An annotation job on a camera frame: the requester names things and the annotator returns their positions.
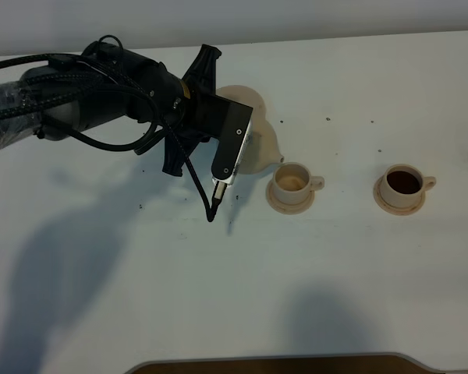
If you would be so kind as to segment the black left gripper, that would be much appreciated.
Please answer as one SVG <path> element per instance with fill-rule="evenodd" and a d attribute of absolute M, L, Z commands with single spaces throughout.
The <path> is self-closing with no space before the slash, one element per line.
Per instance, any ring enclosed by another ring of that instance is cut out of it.
<path fill-rule="evenodd" d="M 184 100 L 182 128 L 165 137 L 165 158 L 162 171 L 182 176 L 183 165 L 200 142 L 221 135 L 221 104 L 216 97 L 216 62 L 222 52 L 203 44 L 183 79 L 172 77 L 174 88 Z"/>

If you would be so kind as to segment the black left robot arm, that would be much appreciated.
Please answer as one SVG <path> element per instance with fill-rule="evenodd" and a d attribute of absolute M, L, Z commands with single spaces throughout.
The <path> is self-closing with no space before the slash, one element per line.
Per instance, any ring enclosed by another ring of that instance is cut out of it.
<path fill-rule="evenodd" d="M 17 80 L 0 84 L 0 150 L 29 136 L 68 137 L 93 148 L 143 154 L 165 145 L 163 172 L 179 177 L 191 168 L 196 147 L 215 137 L 207 129 L 216 115 L 216 63 L 221 52 L 203 45 L 183 77 L 106 35 L 78 54 L 46 53 L 0 61 L 0 70 L 25 65 Z M 127 117 L 148 124 L 125 144 L 90 138 L 89 129 Z"/>

